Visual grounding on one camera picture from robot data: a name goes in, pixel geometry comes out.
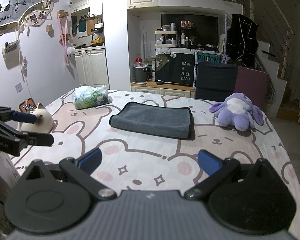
purple plush toy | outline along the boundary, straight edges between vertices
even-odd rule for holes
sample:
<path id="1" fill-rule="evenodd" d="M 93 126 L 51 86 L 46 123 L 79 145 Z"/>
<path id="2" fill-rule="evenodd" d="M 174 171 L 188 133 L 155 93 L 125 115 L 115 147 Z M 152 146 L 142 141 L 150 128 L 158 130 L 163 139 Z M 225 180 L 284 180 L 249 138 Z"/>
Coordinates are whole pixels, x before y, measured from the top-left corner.
<path id="1" fill-rule="evenodd" d="M 218 117 L 220 126 L 234 125 L 239 131 L 248 130 L 249 126 L 254 128 L 254 120 L 258 125 L 263 125 L 263 114 L 259 107 L 254 106 L 251 100 L 243 93 L 233 93 L 224 102 L 215 103 L 209 109 Z"/>

star pattern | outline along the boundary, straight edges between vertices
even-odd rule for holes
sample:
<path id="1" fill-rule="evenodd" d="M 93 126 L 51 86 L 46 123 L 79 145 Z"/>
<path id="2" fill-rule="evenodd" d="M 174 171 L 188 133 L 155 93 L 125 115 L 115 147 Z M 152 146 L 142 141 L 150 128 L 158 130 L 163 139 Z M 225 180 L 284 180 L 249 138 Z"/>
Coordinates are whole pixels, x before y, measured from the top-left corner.
<path id="1" fill-rule="evenodd" d="M 128 172 L 127 165 L 124 165 L 123 167 L 118 168 L 118 170 L 119 170 L 119 176 L 124 174 L 125 172 Z"/>
<path id="2" fill-rule="evenodd" d="M 160 174 L 159 177 L 154 178 L 154 181 L 156 182 L 157 187 L 158 187 L 161 183 L 164 183 L 164 182 L 165 182 L 165 180 L 164 180 L 163 177 L 162 177 L 162 174 Z"/>

trash can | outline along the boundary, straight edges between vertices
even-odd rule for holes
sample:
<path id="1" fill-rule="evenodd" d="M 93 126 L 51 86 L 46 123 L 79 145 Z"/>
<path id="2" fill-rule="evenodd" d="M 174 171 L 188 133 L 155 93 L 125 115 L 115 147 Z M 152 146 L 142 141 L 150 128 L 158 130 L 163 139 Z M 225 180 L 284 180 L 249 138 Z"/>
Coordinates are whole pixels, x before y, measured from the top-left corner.
<path id="1" fill-rule="evenodd" d="M 136 82 L 146 82 L 148 80 L 148 64 L 141 65 L 135 63 L 133 65 Z"/>

bedsheet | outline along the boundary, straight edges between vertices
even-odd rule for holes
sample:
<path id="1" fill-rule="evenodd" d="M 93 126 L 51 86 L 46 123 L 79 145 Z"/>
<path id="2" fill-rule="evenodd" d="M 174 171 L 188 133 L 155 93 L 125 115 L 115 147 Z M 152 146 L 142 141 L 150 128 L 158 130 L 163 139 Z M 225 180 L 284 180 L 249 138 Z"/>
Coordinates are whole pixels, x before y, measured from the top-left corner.
<path id="1" fill-rule="evenodd" d="M 121 190 L 173 190 L 183 194 L 208 175 L 199 168 L 200 149 L 241 163 L 267 158 L 285 182 L 297 203 L 289 232 L 300 239 L 300 185 L 288 154 L 274 127 L 264 114 L 265 124 L 239 132 L 218 126 L 208 109 L 212 101 L 109 90 L 108 105 L 75 110 L 74 90 L 47 106 L 55 126 L 52 147 L 28 147 L 12 162 L 22 174 L 34 159 L 45 164 L 65 157 L 77 158 L 94 147 L 102 151 L 102 163 L 91 176 L 119 195 Z M 162 107 L 189 107 L 194 117 L 194 141 L 151 136 L 112 128 L 109 119 L 128 102 Z"/>

folded towel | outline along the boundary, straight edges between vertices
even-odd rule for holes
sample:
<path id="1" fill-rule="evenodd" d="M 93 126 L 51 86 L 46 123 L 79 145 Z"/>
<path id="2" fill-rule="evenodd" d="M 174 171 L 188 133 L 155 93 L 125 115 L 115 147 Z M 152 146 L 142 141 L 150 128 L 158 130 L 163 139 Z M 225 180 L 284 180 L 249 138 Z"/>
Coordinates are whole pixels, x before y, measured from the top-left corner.
<path id="1" fill-rule="evenodd" d="M 112 127 L 150 135 L 190 139 L 193 116 L 190 108 L 169 108 L 129 102 L 110 118 Z"/>

